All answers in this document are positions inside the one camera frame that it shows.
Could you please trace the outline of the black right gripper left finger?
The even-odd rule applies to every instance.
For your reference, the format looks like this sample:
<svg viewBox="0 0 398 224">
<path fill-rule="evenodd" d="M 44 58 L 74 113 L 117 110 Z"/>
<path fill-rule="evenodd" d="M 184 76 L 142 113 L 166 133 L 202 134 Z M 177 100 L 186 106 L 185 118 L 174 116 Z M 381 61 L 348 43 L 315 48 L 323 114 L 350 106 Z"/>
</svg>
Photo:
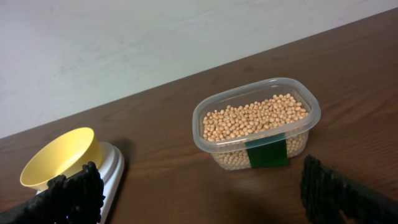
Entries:
<svg viewBox="0 0 398 224">
<path fill-rule="evenodd" d="M 1 213 L 7 224 L 97 224 L 104 205 L 104 182 L 94 162 L 67 178 L 58 175 L 47 182 L 47 190 Z"/>
</svg>

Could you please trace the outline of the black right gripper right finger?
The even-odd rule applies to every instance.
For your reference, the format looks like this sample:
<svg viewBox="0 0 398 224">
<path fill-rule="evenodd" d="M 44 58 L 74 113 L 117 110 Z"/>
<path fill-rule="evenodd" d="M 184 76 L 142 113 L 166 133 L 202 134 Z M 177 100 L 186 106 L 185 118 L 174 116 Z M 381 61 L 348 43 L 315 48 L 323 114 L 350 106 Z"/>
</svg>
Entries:
<svg viewBox="0 0 398 224">
<path fill-rule="evenodd" d="M 300 198 L 311 223 L 397 223 L 397 201 L 323 165 L 303 161 Z"/>
</svg>

